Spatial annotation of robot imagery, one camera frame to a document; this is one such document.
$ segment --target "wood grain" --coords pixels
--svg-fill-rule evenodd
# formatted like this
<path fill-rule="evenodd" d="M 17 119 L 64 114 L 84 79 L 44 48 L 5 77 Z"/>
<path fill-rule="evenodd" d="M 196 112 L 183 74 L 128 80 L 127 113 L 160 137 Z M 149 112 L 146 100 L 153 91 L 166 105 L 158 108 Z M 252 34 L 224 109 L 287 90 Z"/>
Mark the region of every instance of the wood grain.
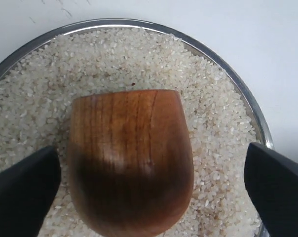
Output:
<path fill-rule="evenodd" d="M 69 183 L 83 221 L 105 237 L 153 237 L 186 211 L 193 161 L 178 92 L 143 90 L 73 102 Z"/>

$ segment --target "reddish-brown wood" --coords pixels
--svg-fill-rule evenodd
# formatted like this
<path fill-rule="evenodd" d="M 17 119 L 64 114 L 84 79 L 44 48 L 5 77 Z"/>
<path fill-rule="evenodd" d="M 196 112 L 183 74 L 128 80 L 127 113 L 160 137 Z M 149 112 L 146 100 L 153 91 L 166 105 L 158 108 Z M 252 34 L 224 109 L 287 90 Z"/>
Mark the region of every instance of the reddish-brown wood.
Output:
<path fill-rule="evenodd" d="M 193 161 L 178 92 L 143 90 L 73 102 L 69 183 L 83 221 L 106 237 L 153 237 L 189 205 Z"/>

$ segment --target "white table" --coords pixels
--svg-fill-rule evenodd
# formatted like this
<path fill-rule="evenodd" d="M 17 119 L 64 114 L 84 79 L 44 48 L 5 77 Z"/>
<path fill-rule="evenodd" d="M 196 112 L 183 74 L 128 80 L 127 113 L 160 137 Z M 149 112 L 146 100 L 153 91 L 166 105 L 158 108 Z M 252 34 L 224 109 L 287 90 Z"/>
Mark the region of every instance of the white table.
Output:
<path fill-rule="evenodd" d="M 298 162 L 298 0 L 1 0 L 0 62 L 47 31 L 107 17 L 166 25 L 214 50 L 254 94 L 275 149 Z"/>

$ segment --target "wooden cup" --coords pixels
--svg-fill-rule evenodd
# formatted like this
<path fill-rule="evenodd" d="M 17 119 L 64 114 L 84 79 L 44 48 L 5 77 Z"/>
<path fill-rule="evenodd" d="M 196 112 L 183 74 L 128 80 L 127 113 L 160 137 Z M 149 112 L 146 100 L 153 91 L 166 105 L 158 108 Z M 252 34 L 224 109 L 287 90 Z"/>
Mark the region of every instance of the wooden cup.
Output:
<path fill-rule="evenodd" d="M 105 237 L 153 237 L 186 211 L 192 151 L 178 92 L 75 99 L 69 184 L 82 220 Z"/>

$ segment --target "rice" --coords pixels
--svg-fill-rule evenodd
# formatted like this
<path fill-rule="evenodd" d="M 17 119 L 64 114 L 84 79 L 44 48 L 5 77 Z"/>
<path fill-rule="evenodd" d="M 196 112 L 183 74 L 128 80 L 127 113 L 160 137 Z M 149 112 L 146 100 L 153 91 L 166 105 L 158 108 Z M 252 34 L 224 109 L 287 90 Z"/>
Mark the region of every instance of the rice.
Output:
<path fill-rule="evenodd" d="M 108 29 L 58 36 L 0 81 L 0 171 L 56 145 L 62 183 L 40 237 L 98 237 L 79 219 L 66 179 L 72 100 L 137 89 L 180 92 L 194 159 L 183 218 L 161 237 L 252 237 L 260 225 L 243 183 L 255 132 L 225 71 L 172 35 Z"/>

